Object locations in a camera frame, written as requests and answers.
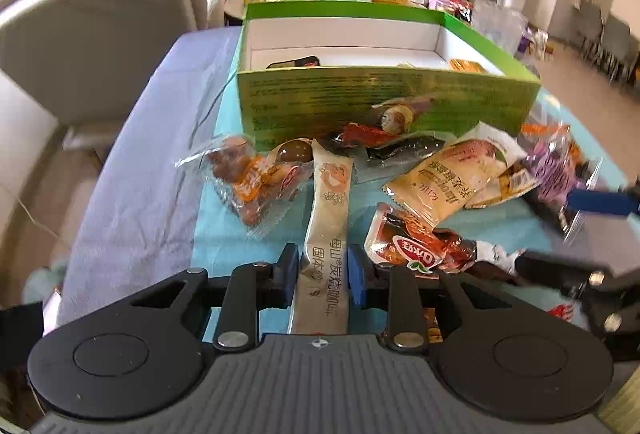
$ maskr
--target table covered with cloth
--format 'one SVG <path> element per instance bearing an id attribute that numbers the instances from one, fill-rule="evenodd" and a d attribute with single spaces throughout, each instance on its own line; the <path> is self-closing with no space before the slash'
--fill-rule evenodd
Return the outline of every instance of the table covered with cloth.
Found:
<path id="1" fill-rule="evenodd" d="M 302 247 L 312 206 L 311 182 L 266 237 L 248 239 L 244 226 L 209 184 L 174 167 L 192 146 L 215 134 L 242 131 L 235 79 L 239 32 L 224 28 L 181 37 L 150 79 L 104 166 L 73 245 L 59 323 L 190 266 L 206 268 L 209 276 L 228 275 L 239 264 L 275 262 L 286 242 Z M 585 127 L 544 89 L 533 110 L 571 124 L 586 156 L 604 160 L 605 184 L 626 184 Z M 376 204 L 390 202 L 381 185 L 382 180 L 352 185 L 349 242 L 363 244 Z M 570 246 L 522 200 L 463 210 L 442 226 L 469 239 L 501 244 L 507 252 L 529 248 L 557 252 L 576 263 L 607 264 L 614 274 L 640 264 L 640 226 L 634 218 L 588 215 Z M 556 298 L 553 293 L 525 288 L 516 294 L 540 304 L 536 300 Z M 214 310 L 206 338 L 216 318 Z M 260 330 L 284 332 L 288 319 L 289 310 L 264 310 Z M 379 332 L 384 323 L 382 311 L 350 311 L 350 332 Z"/>

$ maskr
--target white cable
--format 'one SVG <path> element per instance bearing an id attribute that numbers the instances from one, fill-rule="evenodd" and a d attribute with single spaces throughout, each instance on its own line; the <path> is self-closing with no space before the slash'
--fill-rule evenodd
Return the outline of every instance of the white cable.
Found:
<path id="1" fill-rule="evenodd" d="M 71 250 L 71 246 L 69 244 L 67 244 L 66 241 L 64 241 L 56 232 L 51 230 L 46 224 L 42 224 L 40 221 L 37 221 L 36 219 L 34 219 L 34 217 L 31 215 L 29 209 L 24 205 L 24 203 L 21 201 L 21 199 L 18 196 L 14 195 L 14 193 L 9 190 L 9 187 L 7 187 L 2 182 L 0 182 L 0 186 L 4 189 L 4 191 L 7 194 L 9 194 L 22 207 L 22 210 L 25 211 L 25 213 L 27 214 L 28 218 L 31 220 L 31 223 L 35 224 L 39 229 L 43 230 L 44 232 L 47 232 L 49 235 L 55 237 L 55 239 L 58 242 L 60 242 L 64 246 L 66 246 L 67 249 Z"/>

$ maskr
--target green box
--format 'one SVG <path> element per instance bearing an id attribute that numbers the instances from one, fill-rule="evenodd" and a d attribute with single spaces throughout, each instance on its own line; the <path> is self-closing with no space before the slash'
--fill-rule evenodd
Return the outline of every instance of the green box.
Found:
<path id="1" fill-rule="evenodd" d="M 433 101 L 412 130 L 459 136 L 482 120 L 515 136 L 540 88 L 517 60 L 440 11 L 330 0 L 250 4 L 241 39 L 242 128 L 261 150 L 358 122 L 372 104 L 418 94 Z M 265 69 L 309 55 L 322 65 Z M 453 71 L 451 58 L 480 62 L 488 73 Z"/>

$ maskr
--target barcode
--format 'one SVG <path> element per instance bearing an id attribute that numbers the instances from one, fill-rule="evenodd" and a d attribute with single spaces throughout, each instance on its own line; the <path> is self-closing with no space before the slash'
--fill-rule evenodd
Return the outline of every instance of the barcode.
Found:
<path id="1" fill-rule="evenodd" d="M 509 179 L 509 185 L 511 187 L 511 191 L 513 192 L 522 190 L 532 183 L 535 183 L 535 179 L 532 178 L 527 169 L 521 169 L 517 171 Z"/>

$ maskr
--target sofa armrest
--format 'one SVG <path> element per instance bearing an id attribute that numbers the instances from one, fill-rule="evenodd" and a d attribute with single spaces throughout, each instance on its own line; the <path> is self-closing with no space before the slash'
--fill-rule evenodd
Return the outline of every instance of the sofa armrest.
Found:
<path id="1" fill-rule="evenodd" d="M 207 0 L 207 20 L 210 28 L 225 25 L 226 0 Z"/>

